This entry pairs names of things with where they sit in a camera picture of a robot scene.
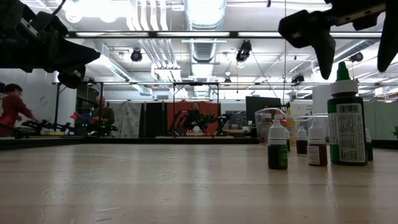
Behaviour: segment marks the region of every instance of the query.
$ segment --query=dark shirt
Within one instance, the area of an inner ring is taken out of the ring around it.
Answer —
[[[98,117],[100,115],[100,109],[97,108],[94,110],[93,114],[91,115],[93,118]],[[111,125],[114,123],[114,112],[112,108],[105,107],[101,109],[101,119],[105,118],[108,120],[107,124]]]
[[[27,118],[33,117],[30,109],[28,109],[23,100],[13,94],[6,95],[2,99],[2,115],[0,116],[0,123],[14,127],[18,119],[19,113],[25,115]],[[0,136],[11,136],[12,130],[0,128]]]
[[[190,111],[188,111],[188,115],[185,118],[183,127],[192,129],[194,127],[194,125],[192,125],[192,122],[196,122],[197,125],[199,125],[199,123],[201,122],[202,119],[203,119],[203,115],[201,113],[199,113],[199,111],[190,110]]]

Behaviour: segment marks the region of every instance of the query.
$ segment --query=bottle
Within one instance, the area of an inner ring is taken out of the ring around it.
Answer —
[[[256,129],[257,129],[257,139],[259,141],[259,144],[262,144],[262,136],[261,136],[261,128],[262,128],[262,115],[259,114],[256,116]]]
[[[307,159],[310,166],[326,167],[328,166],[328,151],[326,141],[323,135],[323,129],[317,120],[312,122],[308,129]]]
[[[369,133],[369,129],[365,129],[365,135],[366,135],[366,150],[368,152],[368,161],[373,161],[373,146],[372,146],[372,139],[371,135]]]
[[[363,99],[358,82],[349,78],[344,62],[338,64],[337,80],[330,85],[333,99],[328,100],[330,159],[332,164],[366,166]]]
[[[287,145],[285,128],[275,119],[268,135],[268,168],[287,169]]]
[[[282,127],[285,126],[284,115],[282,115],[279,111],[276,111],[276,114],[274,115],[274,119],[278,119],[280,122],[280,125],[282,125]]]
[[[263,134],[263,143],[268,141],[269,128],[272,126],[272,114],[265,112],[262,114],[262,127],[261,131]]]
[[[307,153],[307,140],[307,132],[305,131],[303,126],[300,126],[297,130],[297,154]]]
[[[290,133],[287,130],[287,128],[285,128],[285,137],[286,137],[287,151],[290,152]]]
[[[285,127],[290,133],[290,145],[295,146],[296,145],[296,124],[293,120],[292,117],[292,111],[290,109],[287,110],[287,116],[286,116],[286,122],[285,122]]]

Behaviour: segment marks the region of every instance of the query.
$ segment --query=table surface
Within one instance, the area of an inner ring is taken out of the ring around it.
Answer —
[[[257,145],[0,152],[1,223],[398,223],[398,151],[367,167],[267,168]]]

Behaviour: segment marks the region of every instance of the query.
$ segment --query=man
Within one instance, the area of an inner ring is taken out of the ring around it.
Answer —
[[[93,114],[91,115],[92,118],[90,120],[91,124],[97,123],[100,118],[100,107],[101,107],[101,121],[104,121],[106,124],[111,125],[114,123],[114,112],[112,108],[108,107],[105,97],[102,97],[102,102],[101,102],[101,97],[97,96],[96,102],[98,105],[98,108],[94,110]]]
[[[207,124],[202,124],[203,118],[205,116],[199,112],[199,103],[198,102],[193,102],[191,105],[191,110],[188,111],[188,115],[185,118],[185,122],[183,124],[183,127],[186,129],[193,129],[195,126],[199,126],[200,129],[205,129],[207,128]]]
[[[16,121],[22,120],[19,113],[25,115],[34,122],[40,121],[33,116],[21,99],[22,88],[17,84],[8,84],[4,88],[4,97],[2,98],[2,115],[0,115],[0,123],[14,127]],[[12,136],[12,130],[0,128],[0,136]]]

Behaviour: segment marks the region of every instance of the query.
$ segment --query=white curtain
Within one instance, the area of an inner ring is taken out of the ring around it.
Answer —
[[[118,131],[113,131],[114,138],[138,138],[139,120],[141,116],[141,104],[111,103],[110,108],[114,111],[114,124]]]

